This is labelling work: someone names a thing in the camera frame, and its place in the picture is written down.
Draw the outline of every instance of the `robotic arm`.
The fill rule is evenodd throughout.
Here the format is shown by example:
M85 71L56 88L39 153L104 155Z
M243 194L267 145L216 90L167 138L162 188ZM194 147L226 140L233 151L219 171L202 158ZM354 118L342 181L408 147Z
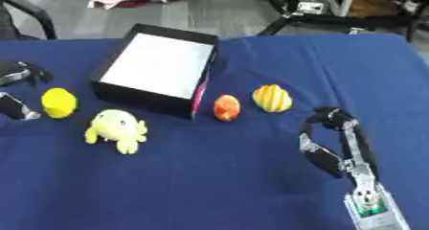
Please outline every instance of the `robotic arm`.
M305 157L335 178L346 174L354 190L345 196L345 204L357 230L409 230L392 195L378 181L378 171L362 129L349 113L336 107L315 108L300 134L300 149ZM311 125L340 133L343 157L311 140Z

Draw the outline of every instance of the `yellow ball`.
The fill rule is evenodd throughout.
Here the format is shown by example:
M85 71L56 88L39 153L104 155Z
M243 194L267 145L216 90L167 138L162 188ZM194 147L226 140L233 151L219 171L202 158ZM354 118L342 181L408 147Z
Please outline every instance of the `yellow ball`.
M52 88L43 94L42 105L51 118L63 119L75 111L78 100L63 88Z
M255 103L267 112L283 112L292 106L292 98L278 85L265 85L253 92Z

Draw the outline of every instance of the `white object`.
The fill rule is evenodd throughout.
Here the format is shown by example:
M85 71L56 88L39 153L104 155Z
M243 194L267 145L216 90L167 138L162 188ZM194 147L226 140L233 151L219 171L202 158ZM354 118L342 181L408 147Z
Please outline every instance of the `white object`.
M214 45L137 34L101 82L191 99Z
M352 2L353 0L344 0L343 3L338 4L336 0L329 0L329 5L333 14L345 17L349 13Z
M325 5L323 3L308 3L301 2L298 6L298 11L311 14L322 14Z

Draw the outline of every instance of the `white paper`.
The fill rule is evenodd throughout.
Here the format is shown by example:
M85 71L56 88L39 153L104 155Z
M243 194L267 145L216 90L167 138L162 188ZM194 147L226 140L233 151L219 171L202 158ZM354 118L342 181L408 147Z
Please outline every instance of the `white paper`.
M190 99L213 45L137 34L101 81Z

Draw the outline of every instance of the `yellow plush toy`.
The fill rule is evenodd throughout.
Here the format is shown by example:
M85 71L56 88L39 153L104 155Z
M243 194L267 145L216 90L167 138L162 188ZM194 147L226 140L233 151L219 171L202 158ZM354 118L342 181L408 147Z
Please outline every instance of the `yellow plush toy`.
M292 99L286 90L278 85L265 85L253 92L255 103L267 112L283 112L292 106Z
M145 142L147 127L144 121L137 122L131 114L121 110L105 110L99 113L85 132L88 144L97 142L100 135L104 141L118 141L116 148L122 154L133 154L139 149L138 142Z

